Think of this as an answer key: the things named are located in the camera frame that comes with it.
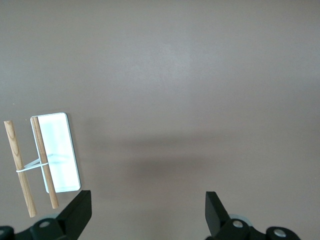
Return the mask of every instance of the wood grain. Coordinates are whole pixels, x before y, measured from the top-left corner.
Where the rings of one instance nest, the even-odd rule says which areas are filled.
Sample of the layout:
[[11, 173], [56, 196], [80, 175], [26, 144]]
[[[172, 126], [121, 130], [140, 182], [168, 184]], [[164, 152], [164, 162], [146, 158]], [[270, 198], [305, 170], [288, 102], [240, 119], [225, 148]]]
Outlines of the wood grain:
[[[17, 136], [16, 136], [16, 132], [15, 132], [14, 123], [11, 120], [5, 121], [4, 126], [5, 126], [5, 130], [6, 130], [6, 134], [8, 135], [15, 167], [17, 170], [23, 170], [23, 169], [25, 169], [25, 167], [24, 167], [24, 163], [22, 161], [20, 148], [18, 145], [18, 140], [17, 140]], [[32, 196], [31, 190], [30, 190], [30, 186], [29, 186], [26, 172], [25, 171], [18, 172], [18, 177], [20, 180], [25, 203], [28, 208], [29, 216], [30, 216], [30, 218], [33, 218], [37, 214], [37, 210], [36, 210], [34, 198]]]
[[[39, 150], [41, 163], [46, 164], [48, 162], [48, 158], [47, 158], [46, 148], [45, 148], [44, 140], [42, 137], [38, 117], [37, 116], [32, 117], [31, 123], [32, 123], [32, 127], [34, 130], [35, 140], [36, 140], [36, 144], [37, 144], [37, 147]], [[50, 196], [52, 208], [56, 209], [57, 207], [59, 207], [59, 202], [58, 202], [54, 182], [52, 180], [52, 175], [51, 175], [49, 164], [44, 165], [42, 167], [43, 167], [43, 172], [44, 172], [44, 176], [45, 176], [45, 181], [48, 186], [48, 191], [49, 191], [49, 196]]]

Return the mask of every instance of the round bolt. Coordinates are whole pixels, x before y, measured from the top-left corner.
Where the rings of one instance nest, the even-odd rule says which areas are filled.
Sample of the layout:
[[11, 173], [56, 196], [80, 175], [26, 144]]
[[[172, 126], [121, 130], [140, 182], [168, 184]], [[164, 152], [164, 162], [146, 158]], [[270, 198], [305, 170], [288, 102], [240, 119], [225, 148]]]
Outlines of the round bolt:
[[273, 230], [273, 233], [280, 238], [285, 238], [287, 236], [286, 233], [284, 231], [282, 231], [281, 229], [275, 229], [275, 230]]
[[40, 227], [40, 228], [45, 228], [45, 227], [47, 227], [47, 226], [49, 226], [49, 225], [50, 225], [50, 222], [49, 222], [49, 221], [44, 221], [44, 222], [42, 222], [42, 223], [39, 224], [39, 227]]
[[236, 228], [239, 228], [239, 229], [241, 229], [241, 228], [243, 228], [244, 227], [244, 225], [243, 225], [243, 223], [242, 222], [240, 222], [239, 220], [235, 220], [235, 221], [233, 221], [233, 226], [235, 226]]

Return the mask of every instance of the wooden handle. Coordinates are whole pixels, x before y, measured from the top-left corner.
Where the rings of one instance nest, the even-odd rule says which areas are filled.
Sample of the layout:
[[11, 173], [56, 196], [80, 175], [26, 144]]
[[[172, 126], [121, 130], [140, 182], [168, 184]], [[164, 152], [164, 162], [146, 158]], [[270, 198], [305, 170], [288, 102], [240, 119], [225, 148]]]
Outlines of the wooden handle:
[[[6, 130], [6, 134], [8, 135], [15, 167], [17, 170], [23, 170], [25, 169], [25, 167], [20, 154], [20, 149], [19, 149], [18, 140], [15, 133], [14, 123], [12, 121], [5, 121], [4, 126]], [[34, 198], [30, 191], [30, 186], [29, 186], [26, 172], [25, 171], [18, 172], [18, 177], [20, 180], [26, 207], [28, 208], [29, 216], [30, 218], [33, 218], [37, 214], [37, 210], [36, 210]]]
[[[46, 164], [48, 162], [48, 158], [47, 158], [47, 153], [46, 153], [46, 149], [45, 149], [44, 140], [43, 140], [42, 134], [41, 134], [41, 128], [40, 128], [38, 117], [37, 116], [32, 117], [31, 118], [31, 123], [32, 123], [32, 127], [33, 127], [33, 130], [34, 130], [36, 145], [37, 145], [38, 150], [39, 150], [41, 163], [42, 164]], [[49, 190], [49, 196], [50, 196], [52, 208], [56, 209], [57, 207], [59, 207], [59, 202], [58, 202], [58, 198], [57, 198], [57, 195], [56, 195], [54, 182], [52, 180], [52, 175], [51, 175], [51, 172], [50, 172], [49, 164], [44, 165], [42, 167], [43, 167], [43, 171], [44, 171], [46, 185], [48, 186], [48, 190]]]

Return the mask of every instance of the gray surface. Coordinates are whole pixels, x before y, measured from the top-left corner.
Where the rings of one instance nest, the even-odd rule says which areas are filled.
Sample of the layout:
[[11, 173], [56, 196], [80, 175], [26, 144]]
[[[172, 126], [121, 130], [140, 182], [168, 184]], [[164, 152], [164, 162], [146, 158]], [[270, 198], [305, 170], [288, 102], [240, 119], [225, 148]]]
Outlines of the gray surface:
[[[205, 191], [265, 232], [320, 236], [320, 2], [0, 1], [1, 121], [66, 112], [93, 216], [80, 239], [209, 235]], [[29, 218], [4, 126], [0, 225]]]

